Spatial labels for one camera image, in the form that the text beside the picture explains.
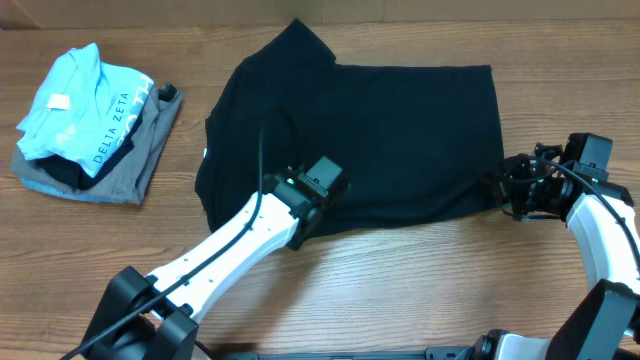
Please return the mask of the black t-shirt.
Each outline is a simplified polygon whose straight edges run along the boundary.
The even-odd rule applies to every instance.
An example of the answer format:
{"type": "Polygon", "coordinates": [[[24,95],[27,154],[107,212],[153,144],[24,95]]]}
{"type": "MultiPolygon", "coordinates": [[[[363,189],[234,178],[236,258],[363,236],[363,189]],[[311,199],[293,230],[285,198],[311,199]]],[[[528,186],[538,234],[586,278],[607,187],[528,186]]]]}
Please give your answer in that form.
{"type": "Polygon", "coordinates": [[[494,206],[485,177],[504,157],[489,66],[342,65],[300,21],[236,67],[205,129],[195,190],[211,230],[260,174],[324,157],[350,188],[319,236],[464,217],[494,206]]]}

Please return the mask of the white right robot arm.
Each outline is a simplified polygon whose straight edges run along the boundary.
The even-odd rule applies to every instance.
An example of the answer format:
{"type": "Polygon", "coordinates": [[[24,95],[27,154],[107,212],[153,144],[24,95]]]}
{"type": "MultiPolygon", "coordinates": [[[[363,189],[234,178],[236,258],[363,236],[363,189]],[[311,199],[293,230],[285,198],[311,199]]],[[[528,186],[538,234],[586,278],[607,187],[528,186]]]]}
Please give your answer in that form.
{"type": "Polygon", "coordinates": [[[550,339],[494,329],[460,359],[632,359],[639,338],[639,235],[628,189],[609,180],[613,142],[573,133],[565,145],[537,144],[503,161],[490,183],[505,215],[560,220],[574,236],[589,292],[550,339]]]}

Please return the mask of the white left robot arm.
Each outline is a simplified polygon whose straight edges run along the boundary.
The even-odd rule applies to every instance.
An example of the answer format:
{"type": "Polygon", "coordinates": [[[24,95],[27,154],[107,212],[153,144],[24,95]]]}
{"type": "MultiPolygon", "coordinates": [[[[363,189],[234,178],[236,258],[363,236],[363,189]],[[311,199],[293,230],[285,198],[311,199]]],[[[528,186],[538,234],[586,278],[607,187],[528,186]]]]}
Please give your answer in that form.
{"type": "Polygon", "coordinates": [[[199,325],[257,262],[299,248],[347,188],[343,170],[319,159],[309,170],[264,176],[242,209],[203,242],[147,275],[128,266],[108,283],[82,343],[86,359],[202,359],[199,325]]]}

